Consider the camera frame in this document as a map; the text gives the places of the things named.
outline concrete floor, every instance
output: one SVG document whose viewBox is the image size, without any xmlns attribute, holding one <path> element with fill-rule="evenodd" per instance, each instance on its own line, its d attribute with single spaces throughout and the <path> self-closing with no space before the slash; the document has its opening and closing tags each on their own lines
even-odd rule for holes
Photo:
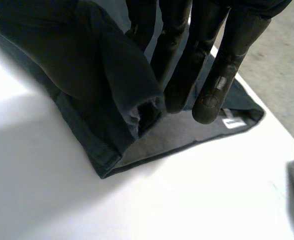
<svg viewBox="0 0 294 240">
<path fill-rule="evenodd" d="M 294 1 L 251 46 L 239 73 L 294 137 Z"/>
</svg>

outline folded fabric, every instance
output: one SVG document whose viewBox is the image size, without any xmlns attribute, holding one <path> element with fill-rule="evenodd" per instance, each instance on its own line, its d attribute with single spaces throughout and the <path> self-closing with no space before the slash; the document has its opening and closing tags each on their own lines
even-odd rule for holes
<svg viewBox="0 0 294 240">
<path fill-rule="evenodd" d="M 128 146 L 161 118 L 164 97 L 144 54 L 94 2 L 79 1 L 73 17 L 63 25 L 35 26 L 29 25 L 28 19 L 9 20 L 0 16 L 0 41 L 21 54 L 21 63 L 31 68 L 37 79 L 45 79 L 41 82 L 54 101 L 68 105 L 62 112 L 72 114 L 68 108 L 73 108 L 74 100 L 53 82 L 59 84 L 67 78 L 73 78 L 76 84 L 80 78 L 92 82 L 93 90 L 88 95 L 93 95 L 94 101 L 77 101 L 78 109 L 73 114 L 95 126 L 86 129 L 88 135 L 93 132 L 90 143 L 80 141 L 91 152 L 90 156 L 97 159 L 97 168 L 111 168 L 114 162 L 110 159 L 119 159 Z M 84 51 L 89 54 L 80 56 Z"/>
<path fill-rule="evenodd" d="M 125 1 L 95 2 L 110 14 L 121 30 L 125 31 L 130 27 Z M 96 4 L 90 6 L 101 9 Z M 162 22 L 157 14 L 155 36 L 145 52 L 147 59 L 151 59 L 161 28 Z M 121 59 L 123 51 L 114 45 L 113 41 L 116 39 L 113 35 L 105 38 L 108 47 L 104 48 L 103 54 Z M 173 60 L 169 77 L 182 54 L 186 40 L 187 34 Z M 89 107 L 75 106 L 72 98 L 59 90 L 32 57 L 1 33 L 0 46 L 45 87 L 102 179 L 205 141 L 242 133 L 255 126 L 264 115 L 262 108 L 235 81 L 223 106 L 226 110 L 220 113 L 216 121 L 201 125 L 193 120 L 190 109 L 213 63 L 213 57 L 209 58 L 200 74 L 185 111 L 166 115 L 163 95 L 155 82 L 148 76 L 124 74 L 117 66 L 121 66 L 122 61 L 106 61 L 108 71 L 106 70 L 105 80 L 109 89 L 104 98 L 98 99 Z M 129 70 L 135 66 L 131 61 Z"/>
</svg>

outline white table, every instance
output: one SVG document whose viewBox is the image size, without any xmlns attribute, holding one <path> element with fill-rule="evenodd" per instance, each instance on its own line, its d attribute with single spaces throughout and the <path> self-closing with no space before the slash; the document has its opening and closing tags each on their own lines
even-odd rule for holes
<svg viewBox="0 0 294 240">
<path fill-rule="evenodd" d="M 238 79 L 266 110 L 257 127 L 101 180 L 54 103 L 0 50 L 0 240 L 294 239 L 294 139 Z"/>
</svg>

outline dark gray cloth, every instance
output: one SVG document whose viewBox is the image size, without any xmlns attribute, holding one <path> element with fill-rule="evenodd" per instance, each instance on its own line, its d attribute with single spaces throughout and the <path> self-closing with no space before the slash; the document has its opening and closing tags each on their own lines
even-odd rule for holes
<svg viewBox="0 0 294 240">
<path fill-rule="evenodd" d="M 129 29 L 130 21 L 125 1 L 97 0 L 96 2 L 109 13 L 121 30 L 126 31 Z M 157 8 L 155 34 L 145 51 L 148 60 L 152 57 L 161 29 L 160 10 Z M 173 60 L 167 81 L 182 54 L 187 38 L 186 33 Z M 62 117 L 86 151 L 97 174 L 102 179 L 205 141 L 245 132 L 255 126 L 264 115 L 262 108 L 235 81 L 223 107 L 231 109 L 234 117 L 242 119 L 243 125 L 235 128 L 226 127 L 223 123 L 223 119 L 226 118 L 223 112 L 210 125 L 201 125 L 193 120 L 190 109 L 213 63 L 214 58 L 211 57 L 197 80 L 196 87 L 186 106 L 186 111 L 180 114 L 164 117 L 162 96 L 159 96 L 157 92 L 147 91 L 145 88 L 139 89 L 143 98 L 139 98 L 137 95 L 137 98 L 131 101 L 131 104 L 135 101 L 137 103 L 136 107 L 133 108 L 134 110 L 126 111 L 126 116 L 129 119 L 131 119 L 131 116 L 135 116 L 137 112 L 139 113 L 138 134 L 134 136 L 128 124 L 121 125 L 119 123 L 124 121 L 126 116 L 124 117 L 123 114 L 120 114 L 122 110 L 111 96 L 103 101 L 95 102 L 92 107 L 85 111 L 86 118 L 84 118 L 80 114 L 80 110 L 71 104 L 70 96 L 59 90 L 31 58 L 1 35 L 0 45 L 45 87 L 56 103 Z M 129 84 L 133 84 L 133 86 L 148 85 L 148 82 L 141 82 L 141 78 L 131 80 L 133 82 Z M 112 83 L 109 82 L 110 88 L 120 91 L 118 86 Z M 130 97 L 133 94 L 131 89 L 122 88 L 121 94 Z"/>
</svg>

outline black pants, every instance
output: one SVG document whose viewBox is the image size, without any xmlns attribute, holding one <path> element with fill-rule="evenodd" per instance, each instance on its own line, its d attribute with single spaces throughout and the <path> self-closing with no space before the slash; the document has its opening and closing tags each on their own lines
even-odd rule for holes
<svg viewBox="0 0 294 240">
<path fill-rule="evenodd" d="M 90 0 L 0 0 L 0 34 L 80 101 L 111 94 L 106 79 L 118 89 L 128 89 L 128 79 L 141 80 L 145 90 L 157 86 L 144 54 Z M 129 101 L 125 92 L 118 91 L 122 101 Z"/>
</svg>

